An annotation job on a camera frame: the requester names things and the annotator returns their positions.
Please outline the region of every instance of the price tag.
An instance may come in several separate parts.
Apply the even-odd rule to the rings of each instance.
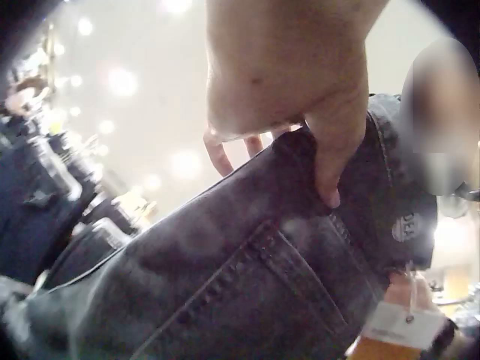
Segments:
[[[427,350],[441,331],[446,318],[438,312],[380,302],[365,325],[362,336],[407,348]]]

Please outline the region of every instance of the circular patch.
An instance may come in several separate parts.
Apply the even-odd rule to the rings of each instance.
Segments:
[[[420,215],[417,213],[403,216],[392,227],[392,236],[398,242],[410,241],[420,232]]]

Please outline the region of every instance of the white ceiling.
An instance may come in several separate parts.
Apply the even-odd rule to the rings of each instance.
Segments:
[[[81,19],[93,26],[88,36],[79,33]],[[207,69],[203,0],[192,0],[182,13],[167,12],[162,0],[69,1],[52,20],[57,42],[65,49],[56,59],[57,76],[82,78],[80,86],[65,84],[58,91],[57,107],[81,110],[70,117],[68,127],[86,139],[99,133],[104,120],[115,125],[111,134],[99,134],[109,149],[99,158],[107,177],[113,171],[126,188],[143,187],[145,198],[157,201],[159,216],[220,179],[202,142]],[[83,27],[88,30],[88,22]],[[367,39],[370,92],[401,92],[416,55],[445,35],[437,20],[415,2],[392,0]],[[132,96],[115,95],[121,84],[113,90],[109,86],[113,69],[134,75],[137,88]],[[265,135],[263,140],[271,141]],[[248,159],[241,141],[226,149],[234,166]],[[190,179],[179,178],[172,168],[172,159],[181,154],[197,157],[198,163],[190,165],[196,170]],[[183,169],[189,170],[189,164]],[[161,180],[154,191],[147,188],[152,174]],[[478,237],[469,243],[463,252],[437,247],[435,266],[464,263],[472,251],[478,257]]]

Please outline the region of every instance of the tag string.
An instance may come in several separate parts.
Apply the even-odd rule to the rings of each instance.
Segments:
[[[413,267],[412,262],[409,262],[407,264],[406,270],[407,270],[408,280],[410,282],[410,304],[408,306],[408,313],[406,318],[406,322],[409,324],[413,322],[413,319],[414,319],[413,311],[417,306],[417,273],[415,271],[415,268]]]

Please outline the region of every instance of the jeans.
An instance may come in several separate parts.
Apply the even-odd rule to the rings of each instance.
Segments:
[[[65,239],[94,197],[81,183],[67,199],[40,164],[34,144],[21,139],[0,159],[0,274],[27,284],[65,248]]]
[[[9,301],[3,331],[26,359],[340,358],[389,270],[432,255],[435,197],[400,191],[397,120],[398,100],[370,98],[338,209],[315,190],[312,135],[286,133],[82,276]],[[395,240],[411,213],[422,229]]]

